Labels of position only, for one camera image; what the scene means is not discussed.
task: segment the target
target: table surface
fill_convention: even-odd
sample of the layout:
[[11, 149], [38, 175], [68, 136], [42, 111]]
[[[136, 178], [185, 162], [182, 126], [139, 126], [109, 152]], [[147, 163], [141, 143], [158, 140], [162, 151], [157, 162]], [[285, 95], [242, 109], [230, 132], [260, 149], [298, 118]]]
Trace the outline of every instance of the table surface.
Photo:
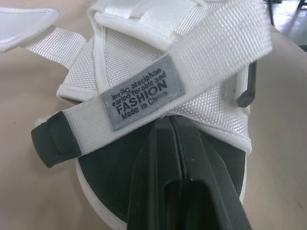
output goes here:
[[[92, 34], [92, 0], [2, 0], [58, 8], [56, 26]], [[273, 52], [258, 62], [244, 209], [255, 230], [306, 229], [307, 54], [272, 30]], [[30, 132], [39, 117], [69, 107], [56, 97], [68, 70], [22, 48], [0, 55], [0, 229], [108, 230], [87, 202], [74, 162], [48, 169]]]

